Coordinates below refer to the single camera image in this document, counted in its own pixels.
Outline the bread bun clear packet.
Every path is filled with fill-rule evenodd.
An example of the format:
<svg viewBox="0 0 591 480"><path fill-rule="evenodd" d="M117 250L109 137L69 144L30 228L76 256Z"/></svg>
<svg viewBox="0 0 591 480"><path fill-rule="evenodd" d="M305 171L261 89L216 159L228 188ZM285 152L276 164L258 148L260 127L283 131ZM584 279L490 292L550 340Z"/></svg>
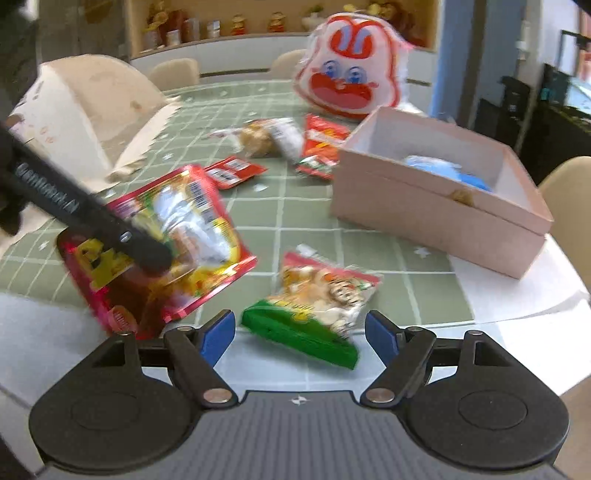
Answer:
<svg viewBox="0 0 591 480"><path fill-rule="evenodd" d="M240 127L213 130L208 137L228 139L242 158L280 157L297 163L304 152L304 132L290 117L249 120Z"/></svg>

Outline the beige dining chair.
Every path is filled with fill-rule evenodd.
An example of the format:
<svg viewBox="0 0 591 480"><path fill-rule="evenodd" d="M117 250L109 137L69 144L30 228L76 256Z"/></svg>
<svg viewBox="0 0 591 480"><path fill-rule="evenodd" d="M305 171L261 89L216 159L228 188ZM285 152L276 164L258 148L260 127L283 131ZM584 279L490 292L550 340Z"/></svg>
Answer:
<svg viewBox="0 0 591 480"><path fill-rule="evenodd" d="M590 171L589 156L571 158L539 185L554 223L550 233L590 290Z"/></svg>

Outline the large red snack bag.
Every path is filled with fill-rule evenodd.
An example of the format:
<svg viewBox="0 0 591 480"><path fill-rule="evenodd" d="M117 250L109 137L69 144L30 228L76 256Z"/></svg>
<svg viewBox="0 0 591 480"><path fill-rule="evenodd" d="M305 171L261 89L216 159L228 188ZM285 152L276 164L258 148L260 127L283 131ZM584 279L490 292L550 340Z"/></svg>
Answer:
<svg viewBox="0 0 591 480"><path fill-rule="evenodd" d="M114 214L150 235L170 255L148 273L131 257L71 229L57 250L99 324L109 334L157 337L256 267L204 168L187 165L109 203Z"/></svg>

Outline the pink cardboard box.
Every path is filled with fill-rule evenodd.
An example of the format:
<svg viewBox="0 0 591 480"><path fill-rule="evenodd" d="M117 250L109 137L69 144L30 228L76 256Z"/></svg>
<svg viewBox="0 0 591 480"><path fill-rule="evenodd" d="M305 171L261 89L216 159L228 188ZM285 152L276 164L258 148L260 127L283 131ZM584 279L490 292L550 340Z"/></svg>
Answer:
<svg viewBox="0 0 591 480"><path fill-rule="evenodd" d="M415 169L410 155L460 165L492 189ZM533 180L507 145L457 125L381 107L339 150L332 214L520 279L553 224Z"/></svg>

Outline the green red peanut snack bag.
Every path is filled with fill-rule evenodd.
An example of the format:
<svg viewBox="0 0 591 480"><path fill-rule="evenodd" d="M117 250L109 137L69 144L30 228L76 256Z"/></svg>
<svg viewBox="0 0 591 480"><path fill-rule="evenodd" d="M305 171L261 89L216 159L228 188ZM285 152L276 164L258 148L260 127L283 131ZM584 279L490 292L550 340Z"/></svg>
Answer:
<svg viewBox="0 0 591 480"><path fill-rule="evenodd" d="M351 335L383 276L339 266L300 244L283 256L280 286L242 312L250 333L315 359L353 370Z"/></svg>

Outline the red sauce strip packet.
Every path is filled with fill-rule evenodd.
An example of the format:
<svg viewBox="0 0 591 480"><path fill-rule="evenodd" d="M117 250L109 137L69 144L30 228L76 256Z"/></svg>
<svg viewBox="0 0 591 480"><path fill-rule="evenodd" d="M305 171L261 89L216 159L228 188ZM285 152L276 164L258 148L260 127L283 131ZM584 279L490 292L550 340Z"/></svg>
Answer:
<svg viewBox="0 0 591 480"><path fill-rule="evenodd" d="M332 170L339 164L339 148L351 129L321 116L308 114L304 122L303 158L295 164L298 173L332 181Z"/></svg>

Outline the red white clown face bag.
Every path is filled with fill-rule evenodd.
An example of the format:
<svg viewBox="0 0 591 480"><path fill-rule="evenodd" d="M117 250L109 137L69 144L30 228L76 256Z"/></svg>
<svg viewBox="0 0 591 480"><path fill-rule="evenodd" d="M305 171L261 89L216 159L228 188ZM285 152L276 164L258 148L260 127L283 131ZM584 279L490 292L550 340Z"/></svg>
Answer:
<svg viewBox="0 0 591 480"><path fill-rule="evenodd" d="M294 71L294 90L331 114L363 119L379 107L408 101L413 46L388 22L342 12L329 16L308 38Z"/></svg>

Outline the blue snack packet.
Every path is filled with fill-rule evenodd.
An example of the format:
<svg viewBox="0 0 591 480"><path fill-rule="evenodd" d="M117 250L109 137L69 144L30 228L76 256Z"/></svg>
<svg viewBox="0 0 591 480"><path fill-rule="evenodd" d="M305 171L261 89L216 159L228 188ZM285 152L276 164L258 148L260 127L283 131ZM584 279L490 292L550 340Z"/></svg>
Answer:
<svg viewBox="0 0 591 480"><path fill-rule="evenodd" d="M490 186L483 179L465 172L460 165L447 160L428 156L410 155L404 159L404 163L415 169L445 177L483 191L492 191Z"/></svg>

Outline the black fish tank cabinet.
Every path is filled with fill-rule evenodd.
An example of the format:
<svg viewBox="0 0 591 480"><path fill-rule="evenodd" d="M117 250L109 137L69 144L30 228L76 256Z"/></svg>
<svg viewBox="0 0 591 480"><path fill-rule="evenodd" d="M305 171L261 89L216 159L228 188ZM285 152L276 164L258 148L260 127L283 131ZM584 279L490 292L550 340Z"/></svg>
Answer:
<svg viewBox="0 0 591 480"><path fill-rule="evenodd" d="M567 104L571 80L546 64L537 89L504 76L501 103L478 104L474 131L512 147L537 185L566 161L590 154L590 115Z"/></svg>

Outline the beige far chair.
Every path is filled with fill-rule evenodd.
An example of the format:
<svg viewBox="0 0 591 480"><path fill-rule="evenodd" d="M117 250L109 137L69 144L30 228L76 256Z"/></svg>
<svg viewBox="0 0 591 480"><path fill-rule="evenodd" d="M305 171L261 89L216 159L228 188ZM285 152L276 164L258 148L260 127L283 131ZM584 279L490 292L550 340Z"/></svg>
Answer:
<svg viewBox="0 0 591 480"><path fill-rule="evenodd" d="M191 58L169 60L156 65L147 78L160 91L195 86L200 81L199 64Z"/></svg>

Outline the green checked tablecloth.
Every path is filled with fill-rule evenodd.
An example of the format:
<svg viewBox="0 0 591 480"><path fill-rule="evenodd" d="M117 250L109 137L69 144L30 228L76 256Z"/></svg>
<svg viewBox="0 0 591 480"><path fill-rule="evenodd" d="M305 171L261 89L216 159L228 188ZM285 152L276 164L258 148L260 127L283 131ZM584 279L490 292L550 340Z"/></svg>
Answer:
<svg viewBox="0 0 591 480"><path fill-rule="evenodd" d="M126 182L102 191L112 201L189 164L208 166L235 154L216 131L259 118L304 122L307 107L284 81L221 83L179 92L181 109L147 152L144 167ZM242 312L276 289L287 251L308 245L345 266L379 273L381 285L370 306L396 322L470 322L473 311L449 258L438 251L343 222L329 213L332 188L294 172L286 160L263 159L264 173L221 195L256 268L187 317L200 325L222 309ZM1 316L45 320L49 309L72 309L88 319L86 301L57 253L61 226L47 222L10 247L1 260Z"/></svg>

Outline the small red sachet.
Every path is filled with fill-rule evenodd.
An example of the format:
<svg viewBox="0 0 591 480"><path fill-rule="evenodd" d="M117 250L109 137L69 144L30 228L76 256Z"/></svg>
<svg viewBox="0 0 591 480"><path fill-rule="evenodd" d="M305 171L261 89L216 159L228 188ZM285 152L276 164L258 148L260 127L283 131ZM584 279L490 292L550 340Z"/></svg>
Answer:
<svg viewBox="0 0 591 480"><path fill-rule="evenodd" d="M266 173L266 167L230 156L204 169L218 190L224 191Z"/></svg>

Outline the wooden wall shelf unit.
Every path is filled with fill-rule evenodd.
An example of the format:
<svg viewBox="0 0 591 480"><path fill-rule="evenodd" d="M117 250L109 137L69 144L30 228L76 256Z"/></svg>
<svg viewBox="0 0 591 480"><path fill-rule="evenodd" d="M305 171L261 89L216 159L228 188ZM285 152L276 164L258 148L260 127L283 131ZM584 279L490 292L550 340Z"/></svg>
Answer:
<svg viewBox="0 0 591 480"><path fill-rule="evenodd" d="M179 41L254 34L304 33L332 14L365 13L390 23L407 41L436 48L443 3L408 1L125 1L126 31L133 58L149 51L147 34L168 44L167 33Z"/></svg>

